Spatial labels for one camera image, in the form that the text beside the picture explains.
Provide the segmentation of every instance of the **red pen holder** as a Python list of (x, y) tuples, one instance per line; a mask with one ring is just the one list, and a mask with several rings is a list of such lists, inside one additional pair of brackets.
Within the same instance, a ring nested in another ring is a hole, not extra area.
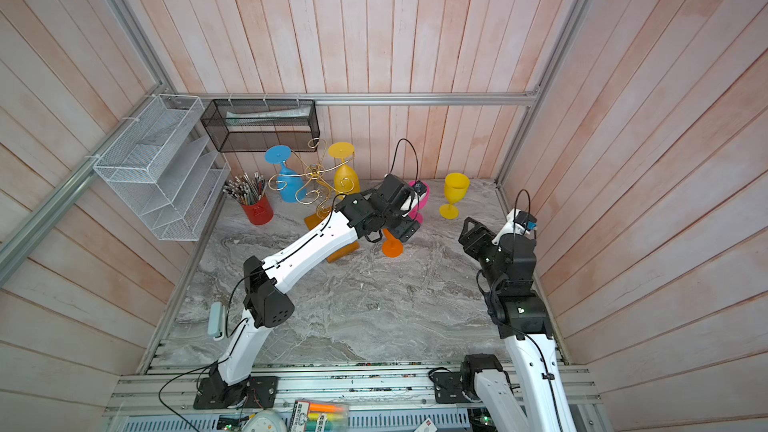
[(242, 204), (240, 204), (240, 206), (243, 208), (243, 212), (245, 212), (250, 223), (255, 226), (263, 226), (272, 220), (272, 217), (275, 215), (274, 212), (272, 212), (270, 201), (266, 199), (266, 194), (252, 206), (244, 206)]

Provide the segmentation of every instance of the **plastic package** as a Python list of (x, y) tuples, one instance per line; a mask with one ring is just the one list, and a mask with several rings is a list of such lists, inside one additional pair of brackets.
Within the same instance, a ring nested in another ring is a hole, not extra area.
[(339, 432), (346, 430), (349, 416), (346, 404), (298, 399), (293, 404), (289, 432)]

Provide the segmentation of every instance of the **bunch of pencils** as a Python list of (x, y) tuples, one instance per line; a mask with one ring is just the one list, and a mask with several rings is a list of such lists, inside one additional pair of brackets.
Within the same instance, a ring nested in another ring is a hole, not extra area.
[(252, 206), (264, 197), (264, 176), (254, 172), (254, 177), (248, 174), (235, 176), (235, 180), (227, 180), (224, 191), (243, 206)]

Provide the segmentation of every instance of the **marble surface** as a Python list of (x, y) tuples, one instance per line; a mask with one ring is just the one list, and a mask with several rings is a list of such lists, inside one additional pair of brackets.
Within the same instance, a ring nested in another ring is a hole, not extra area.
[[(462, 360), (465, 354), (506, 355), (475, 284), (478, 264), (458, 244), (464, 218), (499, 230), (504, 213), (490, 180), (473, 180), (446, 220), (443, 180), (427, 181), (432, 193), (422, 210), (424, 224), (397, 258), (381, 244), (360, 239), (360, 249), (333, 264), (323, 261), (288, 293), (293, 316), (276, 327), (257, 364), (321, 364), (359, 361)], [(168, 337), (153, 360), (164, 365), (202, 365), (225, 350), (227, 340), (206, 336), (213, 302), (226, 304), (243, 276), (243, 262), (278, 252), (306, 233), (303, 218), (314, 206), (286, 204), (270, 191), (275, 216), (252, 226), (240, 206), (227, 199)], [(230, 329), (240, 320), (245, 292), (239, 286)]]

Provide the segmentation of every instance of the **wooden wall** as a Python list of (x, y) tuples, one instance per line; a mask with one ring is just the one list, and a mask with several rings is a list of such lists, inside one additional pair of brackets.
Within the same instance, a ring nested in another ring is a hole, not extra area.
[[(128, 0), (178, 90), (523, 92), (540, 81), (573, 0)], [(321, 107), (321, 135), (356, 146), (361, 178), (407, 136), (420, 176), (495, 177), (516, 106)], [(260, 153), (233, 170), (272, 173)], [(327, 158), (326, 164), (332, 161)], [(414, 177), (407, 150), (396, 171)]]
[(616, 430), (768, 429), (766, 3), (596, 0), (504, 184)]
[[(0, 0), (0, 241), (154, 86), (106, 0)], [(155, 240), (103, 182), (86, 191), (0, 291), (3, 427), (95, 424), (186, 247)]]

